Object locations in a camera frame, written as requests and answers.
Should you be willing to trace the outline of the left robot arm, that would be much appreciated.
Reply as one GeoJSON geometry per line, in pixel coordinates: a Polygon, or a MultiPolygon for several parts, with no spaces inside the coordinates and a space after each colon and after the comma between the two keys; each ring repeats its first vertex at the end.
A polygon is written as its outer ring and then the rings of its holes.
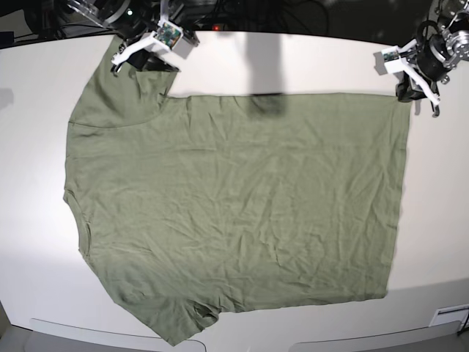
{"type": "Polygon", "coordinates": [[[450,82],[449,73],[468,61],[468,2],[439,1],[436,19],[427,18],[406,45],[381,51],[385,69],[401,74],[396,97],[401,103],[427,99],[432,116],[440,116],[439,84],[450,82]]]}

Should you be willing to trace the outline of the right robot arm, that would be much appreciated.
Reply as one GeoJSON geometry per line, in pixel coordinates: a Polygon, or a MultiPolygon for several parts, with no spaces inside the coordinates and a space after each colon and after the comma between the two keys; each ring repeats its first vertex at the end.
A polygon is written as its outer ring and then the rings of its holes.
{"type": "Polygon", "coordinates": [[[199,45],[196,33],[173,20],[170,1],[67,1],[67,6],[103,29],[121,38],[111,58],[111,72],[117,75],[125,63],[137,71],[177,72],[179,69],[160,58],[199,45]]]}

